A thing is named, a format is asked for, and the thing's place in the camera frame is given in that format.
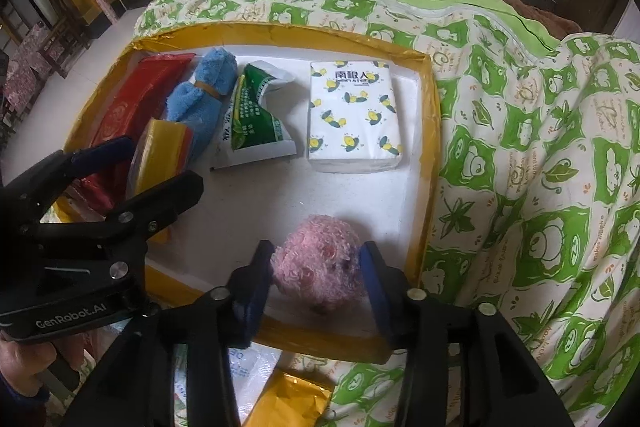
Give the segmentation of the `person's left hand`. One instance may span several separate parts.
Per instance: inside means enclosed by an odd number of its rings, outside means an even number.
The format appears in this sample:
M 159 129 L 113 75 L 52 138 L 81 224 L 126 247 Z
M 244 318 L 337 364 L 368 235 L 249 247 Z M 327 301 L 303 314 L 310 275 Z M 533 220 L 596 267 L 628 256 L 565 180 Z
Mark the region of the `person's left hand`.
M 1 375 L 19 395 L 34 397 L 42 387 L 37 375 L 56 359 L 51 343 L 21 345 L 1 339 Z

